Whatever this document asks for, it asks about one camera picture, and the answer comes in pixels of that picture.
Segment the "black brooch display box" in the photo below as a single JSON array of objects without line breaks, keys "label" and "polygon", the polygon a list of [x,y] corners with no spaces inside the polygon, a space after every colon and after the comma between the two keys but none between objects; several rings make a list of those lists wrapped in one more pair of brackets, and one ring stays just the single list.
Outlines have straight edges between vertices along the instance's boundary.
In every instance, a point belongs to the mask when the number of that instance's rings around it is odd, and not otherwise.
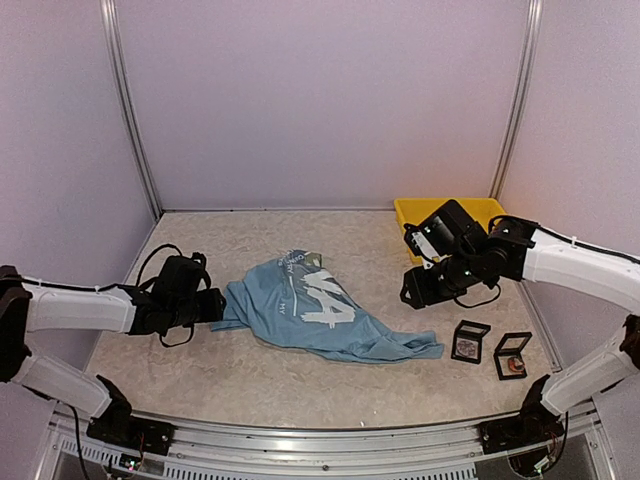
[{"label": "black brooch display box", "polygon": [[488,324],[461,320],[454,330],[451,358],[479,365],[482,361],[483,339],[490,331]]}]

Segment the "light blue printed t-shirt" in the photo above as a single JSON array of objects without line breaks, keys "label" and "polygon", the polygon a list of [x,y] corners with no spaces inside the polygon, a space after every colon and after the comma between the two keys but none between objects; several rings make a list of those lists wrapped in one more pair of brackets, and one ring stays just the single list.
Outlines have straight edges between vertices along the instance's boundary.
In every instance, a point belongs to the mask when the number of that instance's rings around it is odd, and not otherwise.
[{"label": "light blue printed t-shirt", "polygon": [[432,331],[391,330],[359,306],[322,266],[322,256],[290,250],[228,283],[223,318],[213,332],[249,329],[280,348],[301,349],[332,361],[396,364],[435,360],[444,345]]}]

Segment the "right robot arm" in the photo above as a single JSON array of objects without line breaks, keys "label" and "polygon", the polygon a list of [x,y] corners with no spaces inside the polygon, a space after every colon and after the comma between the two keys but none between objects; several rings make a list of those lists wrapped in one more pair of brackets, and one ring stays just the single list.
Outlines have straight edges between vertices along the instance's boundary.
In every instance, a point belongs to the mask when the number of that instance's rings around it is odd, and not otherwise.
[{"label": "right robot arm", "polygon": [[566,432],[562,416],[576,405],[639,373],[639,258],[509,214],[481,223],[462,202],[446,200],[419,222],[402,226],[410,252],[423,263],[409,270],[401,298],[415,309],[459,302],[478,284],[502,279],[527,290],[556,287],[572,301],[620,316],[610,338],[560,371],[536,380],[519,411],[479,426],[483,449],[496,452]]}]

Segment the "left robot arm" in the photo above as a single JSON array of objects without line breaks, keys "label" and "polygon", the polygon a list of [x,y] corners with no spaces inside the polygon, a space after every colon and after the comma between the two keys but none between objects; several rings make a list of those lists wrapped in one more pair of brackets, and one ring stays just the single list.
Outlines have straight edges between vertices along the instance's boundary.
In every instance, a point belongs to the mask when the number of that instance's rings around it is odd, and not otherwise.
[{"label": "left robot arm", "polygon": [[127,445],[146,437],[143,424],[116,385],[38,353],[26,343],[44,330],[94,330],[165,338],[219,321],[226,301],[213,287],[200,253],[166,258],[160,273],[135,284],[82,287],[43,282],[1,269],[1,380],[88,414],[90,436]]}]

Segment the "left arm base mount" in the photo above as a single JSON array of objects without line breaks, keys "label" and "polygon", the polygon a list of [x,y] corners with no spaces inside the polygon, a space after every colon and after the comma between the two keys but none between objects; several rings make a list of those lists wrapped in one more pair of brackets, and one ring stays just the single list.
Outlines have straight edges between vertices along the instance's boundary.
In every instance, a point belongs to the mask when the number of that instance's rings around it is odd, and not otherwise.
[{"label": "left arm base mount", "polygon": [[91,420],[87,436],[107,444],[142,453],[167,456],[175,433],[175,426],[167,423],[132,416],[122,425],[108,425]]}]

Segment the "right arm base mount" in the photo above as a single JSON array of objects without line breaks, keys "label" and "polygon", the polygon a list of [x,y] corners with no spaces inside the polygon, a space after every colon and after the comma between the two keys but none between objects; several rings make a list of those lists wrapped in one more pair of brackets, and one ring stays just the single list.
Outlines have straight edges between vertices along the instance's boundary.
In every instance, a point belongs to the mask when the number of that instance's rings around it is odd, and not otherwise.
[{"label": "right arm base mount", "polygon": [[482,422],[478,429],[485,455],[522,448],[564,434],[564,427],[557,419],[521,416]]}]

